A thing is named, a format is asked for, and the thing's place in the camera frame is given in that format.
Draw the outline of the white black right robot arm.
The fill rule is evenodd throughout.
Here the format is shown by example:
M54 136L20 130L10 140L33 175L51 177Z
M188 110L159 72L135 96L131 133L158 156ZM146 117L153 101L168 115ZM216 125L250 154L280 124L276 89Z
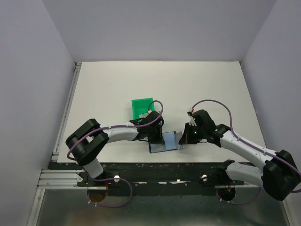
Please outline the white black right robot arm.
M185 124L181 145L196 145L202 140L230 150L250 162L244 165L234 160L223 162L216 170L214 182L225 185L242 181L262 187L278 201L284 200L300 184L301 176L292 155L276 152L236 135L230 127L216 125L205 110L188 111L190 121Z

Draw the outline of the blue leather card holder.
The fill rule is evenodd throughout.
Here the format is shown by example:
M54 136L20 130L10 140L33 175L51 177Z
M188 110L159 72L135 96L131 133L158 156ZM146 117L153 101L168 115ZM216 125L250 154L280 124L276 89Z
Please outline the blue leather card holder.
M149 143L150 153L160 153L166 151L179 150L181 145L179 140L182 137L182 132L166 132L162 134L163 143L162 144L151 144Z

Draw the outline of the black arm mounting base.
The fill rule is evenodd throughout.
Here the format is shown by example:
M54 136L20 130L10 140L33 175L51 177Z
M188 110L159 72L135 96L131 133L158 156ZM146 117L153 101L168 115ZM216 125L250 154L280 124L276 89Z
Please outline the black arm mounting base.
M109 196L168 196L215 194L215 189L233 188L242 181L230 181L221 162L209 163L105 163L98 181L80 172L78 187L95 189Z

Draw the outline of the green plastic bin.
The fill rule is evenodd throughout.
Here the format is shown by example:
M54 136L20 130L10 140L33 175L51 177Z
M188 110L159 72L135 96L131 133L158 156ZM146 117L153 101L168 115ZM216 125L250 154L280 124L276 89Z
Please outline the green plastic bin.
M149 110L154 111L155 106L153 98L133 99L131 100L133 119L142 118Z

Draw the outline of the aluminium table edge rail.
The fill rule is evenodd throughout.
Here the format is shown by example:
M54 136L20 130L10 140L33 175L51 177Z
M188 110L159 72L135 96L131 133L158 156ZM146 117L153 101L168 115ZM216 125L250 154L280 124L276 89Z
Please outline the aluminium table edge rail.
M82 66L82 62L75 62L75 69L74 69L74 73L73 73L73 77L72 77L72 81L71 81L71 86L70 86L70 89L68 92L68 96L67 96L67 100L66 100L66 104L65 104L65 108L64 108L64 112L63 112L63 117L62 117L61 124L59 127L58 135L57 135L57 138L55 141L55 146L52 151L51 160L50 160L51 162L58 160L60 145L62 144L63 134L65 131L65 126L66 126L68 116L69 116L69 111L70 111L69 108L70 108L70 104L73 99L74 90L75 90L76 83L77 83L77 80L79 77L81 66Z

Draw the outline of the aluminium front frame rail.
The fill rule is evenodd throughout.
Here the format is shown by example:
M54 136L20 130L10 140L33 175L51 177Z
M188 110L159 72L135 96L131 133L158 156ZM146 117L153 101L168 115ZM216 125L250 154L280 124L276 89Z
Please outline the aluminium front frame rail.
M78 187L79 170L43 170L38 180L28 226L66 225L71 214L87 204Z

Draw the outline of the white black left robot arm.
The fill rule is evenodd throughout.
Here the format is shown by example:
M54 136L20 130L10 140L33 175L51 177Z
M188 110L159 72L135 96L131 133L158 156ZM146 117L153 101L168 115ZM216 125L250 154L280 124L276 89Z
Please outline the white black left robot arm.
M89 119L65 141L69 152L67 158L76 161L88 173L94 186L104 182L104 169L97 159L106 144L118 141L136 141L147 138L151 143L163 143L161 113L151 111L146 117L130 120L121 125L102 127L96 119Z

